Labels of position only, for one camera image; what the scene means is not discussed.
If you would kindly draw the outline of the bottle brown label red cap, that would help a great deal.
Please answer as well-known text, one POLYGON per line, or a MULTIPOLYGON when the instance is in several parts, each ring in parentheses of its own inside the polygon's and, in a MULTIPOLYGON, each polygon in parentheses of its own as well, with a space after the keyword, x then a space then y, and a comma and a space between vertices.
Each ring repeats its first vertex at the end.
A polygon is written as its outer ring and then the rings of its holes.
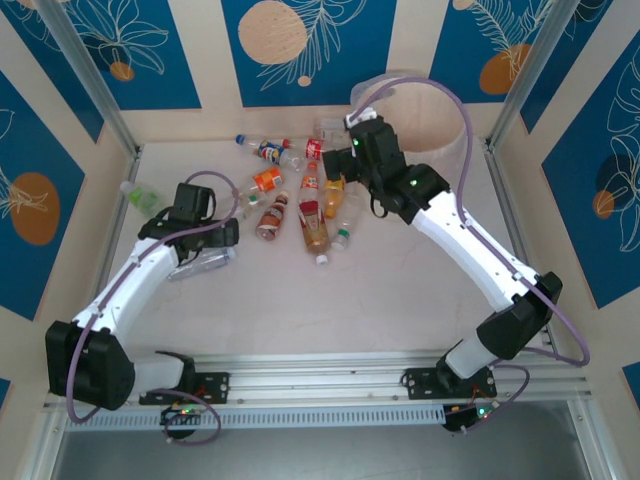
POLYGON ((289 197, 289 192, 283 190, 276 195, 275 200, 266 208, 255 229, 258 238, 267 242, 276 239, 289 204, 289 197))

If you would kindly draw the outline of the large clear unlabelled bottle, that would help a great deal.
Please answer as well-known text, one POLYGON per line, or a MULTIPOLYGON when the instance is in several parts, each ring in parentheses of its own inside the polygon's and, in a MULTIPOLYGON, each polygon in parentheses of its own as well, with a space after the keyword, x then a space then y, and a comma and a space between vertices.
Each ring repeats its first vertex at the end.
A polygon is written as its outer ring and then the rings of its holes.
POLYGON ((168 280, 178 281, 207 273, 227 266, 235 258, 236 251, 234 247, 203 249, 193 259, 179 265, 168 276, 168 280))

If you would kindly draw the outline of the Pepsi bottle blue label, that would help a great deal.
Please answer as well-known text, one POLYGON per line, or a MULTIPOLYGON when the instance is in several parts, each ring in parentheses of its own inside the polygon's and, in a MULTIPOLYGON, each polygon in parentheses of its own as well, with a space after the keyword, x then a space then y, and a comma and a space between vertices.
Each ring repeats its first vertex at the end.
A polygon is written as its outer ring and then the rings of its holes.
POLYGON ((304 158, 291 148, 266 139, 263 135, 238 134, 235 143, 275 166, 300 171, 304 158))

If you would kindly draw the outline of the clear bottle green label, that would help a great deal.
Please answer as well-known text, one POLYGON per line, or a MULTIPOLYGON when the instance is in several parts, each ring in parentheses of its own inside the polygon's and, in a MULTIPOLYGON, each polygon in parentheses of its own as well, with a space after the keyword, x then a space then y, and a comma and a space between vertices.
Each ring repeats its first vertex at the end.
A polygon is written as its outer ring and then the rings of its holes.
POLYGON ((166 207, 162 195, 144 183, 123 181, 120 190, 127 201, 148 219, 166 207))

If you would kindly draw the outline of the clear bottle orange cap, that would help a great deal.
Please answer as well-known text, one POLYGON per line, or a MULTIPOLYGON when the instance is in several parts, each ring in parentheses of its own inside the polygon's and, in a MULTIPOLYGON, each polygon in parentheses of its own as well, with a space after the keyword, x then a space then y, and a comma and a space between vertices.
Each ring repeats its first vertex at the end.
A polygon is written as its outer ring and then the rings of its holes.
POLYGON ((316 161, 309 161, 303 172, 298 201, 300 203, 317 201, 319 196, 319 172, 316 161))

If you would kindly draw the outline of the controller board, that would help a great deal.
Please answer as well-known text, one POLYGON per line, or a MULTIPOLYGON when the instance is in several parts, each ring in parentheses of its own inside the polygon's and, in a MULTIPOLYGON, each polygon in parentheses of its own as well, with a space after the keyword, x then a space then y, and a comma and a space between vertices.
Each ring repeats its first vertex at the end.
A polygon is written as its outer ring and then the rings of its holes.
POLYGON ((497 401, 445 405, 445 423, 443 427, 452 433, 466 433, 488 420, 501 404, 497 401))
POLYGON ((203 411, 191 408, 176 408, 169 406, 161 411, 159 424, 161 426, 196 426, 201 423, 203 411))

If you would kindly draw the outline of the right controller board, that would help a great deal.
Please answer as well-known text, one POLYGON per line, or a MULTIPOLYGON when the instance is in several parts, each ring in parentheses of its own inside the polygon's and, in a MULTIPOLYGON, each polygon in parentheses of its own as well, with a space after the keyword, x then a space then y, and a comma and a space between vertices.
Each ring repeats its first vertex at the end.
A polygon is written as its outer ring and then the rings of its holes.
POLYGON ((466 433, 488 420, 501 404, 497 401, 445 405, 445 423, 443 427, 452 433, 466 433))

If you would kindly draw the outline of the aluminium frame post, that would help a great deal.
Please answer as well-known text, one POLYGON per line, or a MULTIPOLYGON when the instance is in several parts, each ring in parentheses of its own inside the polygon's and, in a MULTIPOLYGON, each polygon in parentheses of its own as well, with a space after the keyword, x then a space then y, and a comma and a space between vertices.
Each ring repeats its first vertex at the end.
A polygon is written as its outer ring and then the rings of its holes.
POLYGON ((592 33, 581 0, 548 0, 545 6, 548 16, 488 136, 491 154, 497 153, 518 122, 526 134, 533 132, 592 33))
POLYGON ((117 102, 63 6, 57 0, 33 1, 47 29, 106 125, 124 152, 133 160, 137 160, 140 146, 136 143, 117 102))

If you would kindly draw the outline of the square clear bottle white label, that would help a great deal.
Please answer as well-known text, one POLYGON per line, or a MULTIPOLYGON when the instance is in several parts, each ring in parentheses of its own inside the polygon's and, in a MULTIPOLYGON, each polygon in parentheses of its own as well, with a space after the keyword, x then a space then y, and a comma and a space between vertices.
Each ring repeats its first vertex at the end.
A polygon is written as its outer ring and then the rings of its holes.
POLYGON ((350 143, 350 137, 344 128, 342 118, 317 119, 314 123, 314 135, 333 146, 345 146, 350 143))

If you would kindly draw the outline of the Coca-Cola bottle red label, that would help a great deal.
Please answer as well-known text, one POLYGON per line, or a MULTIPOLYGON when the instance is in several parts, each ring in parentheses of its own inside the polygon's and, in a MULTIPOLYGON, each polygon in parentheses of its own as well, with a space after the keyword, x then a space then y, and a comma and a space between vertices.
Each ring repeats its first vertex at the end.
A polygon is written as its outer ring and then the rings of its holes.
POLYGON ((332 148, 327 141, 311 137, 288 139, 287 142, 289 148, 315 160, 320 160, 323 153, 332 148))

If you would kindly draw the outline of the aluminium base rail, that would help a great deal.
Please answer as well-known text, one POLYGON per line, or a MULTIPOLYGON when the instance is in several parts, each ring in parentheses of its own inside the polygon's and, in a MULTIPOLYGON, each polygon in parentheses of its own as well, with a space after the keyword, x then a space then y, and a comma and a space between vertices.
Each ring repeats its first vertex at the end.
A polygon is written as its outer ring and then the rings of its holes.
MULTIPOLYGON (((230 374, 228 404, 244 407, 406 404, 400 377, 408 368, 429 367, 440 350, 370 353, 197 355, 198 371, 230 374)), ((519 401, 589 398, 585 372, 551 358, 523 353, 515 363, 530 373, 519 401)))

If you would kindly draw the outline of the aluminium side rail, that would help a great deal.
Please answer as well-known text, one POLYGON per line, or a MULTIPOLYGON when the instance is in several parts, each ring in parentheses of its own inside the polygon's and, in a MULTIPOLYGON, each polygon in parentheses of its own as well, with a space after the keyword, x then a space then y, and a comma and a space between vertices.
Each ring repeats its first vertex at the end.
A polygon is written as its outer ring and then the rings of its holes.
MULTIPOLYGON (((124 180, 134 182, 139 170, 140 157, 143 148, 140 147, 138 153, 134 155, 130 166, 124 176, 124 180)), ((123 228, 123 224, 126 217, 126 211, 128 208, 128 200, 125 199, 124 193, 120 190, 117 191, 115 213, 113 220, 110 224, 110 229, 107 235, 106 250, 99 265, 98 278, 94 288, 95 298, 91 300, 90 305, 97 300, 103 291, 108 291, 108 284, 111 281, 111 269, 114 262, 120 234, 123 228)))
MULTIPOLYGON (((525 243, 520 232, 520 225, 516 215, 515 204, 511 198, 508 185, 505 177, 503 176, 500 165, 496 160, 494 153, 489 148, 487 140, 480 140, 483 156, 487 164, 489 174, 491 176, 494 189, 498 198, 498 203, 501 208, 503 218, 505 220, 506 229, 510 238, 511 246, 515 256, 517 256, 523 263, 529 265, 530 259, 526 251, 525 243)), ((536 353, 531 349, 538 349, 546 352, 544 355, 550 358, 551 354, 556 354, 556 345, 554 343, 553 335, 549 330, 549 325, 543 327, 538 336, 541 338, 542 346, 540 347, 528 347, 529 353, 536 353)))

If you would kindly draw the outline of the tea bottle red gold label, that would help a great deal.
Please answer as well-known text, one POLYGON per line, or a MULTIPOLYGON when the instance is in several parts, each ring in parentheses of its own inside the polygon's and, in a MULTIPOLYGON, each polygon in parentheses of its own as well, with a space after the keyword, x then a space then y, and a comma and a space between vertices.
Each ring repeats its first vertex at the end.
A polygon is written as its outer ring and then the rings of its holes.
POLYGON ((330 240, 319 202, 316 200, 301 202, 298 205, 298 218, 306 251, 313 256, 318 266, 328 264, 327 252, 330 249, 330 240))

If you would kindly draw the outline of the left controller board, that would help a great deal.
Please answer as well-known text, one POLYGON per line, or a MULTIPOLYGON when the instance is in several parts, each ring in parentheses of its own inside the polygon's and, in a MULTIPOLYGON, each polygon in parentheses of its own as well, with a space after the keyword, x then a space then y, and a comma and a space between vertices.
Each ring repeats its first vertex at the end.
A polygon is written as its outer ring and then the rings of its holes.
POLYGON ((176 408, 169 406, 161 411, 159 424, 161 426, 196 426, 201 423, 203 411, 191 408, 176 408))

